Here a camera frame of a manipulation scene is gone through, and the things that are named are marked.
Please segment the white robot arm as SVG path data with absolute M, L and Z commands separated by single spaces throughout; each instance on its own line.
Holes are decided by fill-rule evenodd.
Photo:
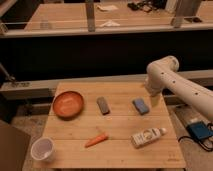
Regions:
M 175 56 L 166 56 L 149 63 L 145 88 L 151 96 L 167 88 L 213 122 L 213 91 L 178 75 L 178 69 L 179 61 Z

